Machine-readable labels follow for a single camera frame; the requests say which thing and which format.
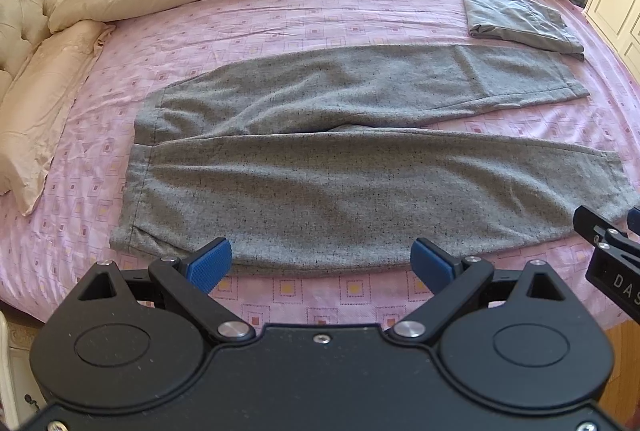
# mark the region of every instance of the folded gray cloth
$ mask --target folded gray cloth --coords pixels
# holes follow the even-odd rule
[[[615,153],[415,128],[134,144],[111,247],[185,257],[216,236],[232,271],[406,267],[416,237],[462,257],[572,232],[583,204],[620,218],[639,196]]]
[[[472,37],[517,41],[584,60],[560,13],[533,0],[462,0]]]
[[[586,97],[562,56],[480,45],[366,45],[224,66],[159,90],[136,143],[324,132],[341,124],[417,128]]]
[[[586,93],[529,48],[229,65],[146,98],[111,247],[185,256],[226,236],[238,273],[321,275],[404,267],[418,236],[458,256],[554,239],[582,203],[617,218],[636,202],[615,154],[413,127]]]

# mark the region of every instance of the pink bedsheet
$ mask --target pink bedsheet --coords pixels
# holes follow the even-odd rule
[[[558,8],[584,43],[586,61],[566,62],[591,97],[433,127],[616,150],[640,188],[640,88],[580,9],[563,0],[537,1]],[[111,251],[109,235],[122,205],[134,119],[150,91],[233,61],[281,52],[476,42],[505,43],[471,39],[462,0],[204,0],[118,22],[71,110],[34,214],[23,218],[11,194],[0,198],[0,297],[46,320],[96,260],[146,266]],[[591,249],[576,236],[490,258],[501,268],[546,259],[608,327],[624,316],[584,279]],[[259,330],[270,321],[376,321],[386,327],[430,294],[411,272],[395,271],[329,279],[228,277],[212,296]]]

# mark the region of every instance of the silver bolt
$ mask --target silver bolt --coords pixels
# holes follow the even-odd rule
[[[47,425],[47,431],[68,431],[66,426],[58,420],[52,420]]]
[[[331,337],[327,334],[314,335],[314,342],[318,343],[319,345],[328,344],[329,341],[331,341]]]
[[[598,431],[598,426],[593,422],[583,422],[575,428],[575,431]]]
[[[251,327],[244,321],[226,321],[218,327],[218,333],[229,339],[246,337],[250,331]]]
[[[427,329],[418,321],[398,321],[394,325],[394,332],[401,337],[420,337]]]

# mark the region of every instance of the pillow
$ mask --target pillow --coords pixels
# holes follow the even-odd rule
[[[44,40],[0,103],[0,195],[11,190],[23,215],[42,194],[69,110],[113,29],[83,20]]]

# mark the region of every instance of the wooden floor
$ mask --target wooden floor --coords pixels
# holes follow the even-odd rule
[[[606,332],[616,350],[616,365],[600,405],[630,429],[640,427],[640,325],[627,321]]]
[[[14,323],[20,326],[26,326],[29,328],[40,329],[44,326],[42,321],[38,321],[36,318],[31,317],[29,314],[12,307],[11,305],[0,301],[0,311],[10,323]]]

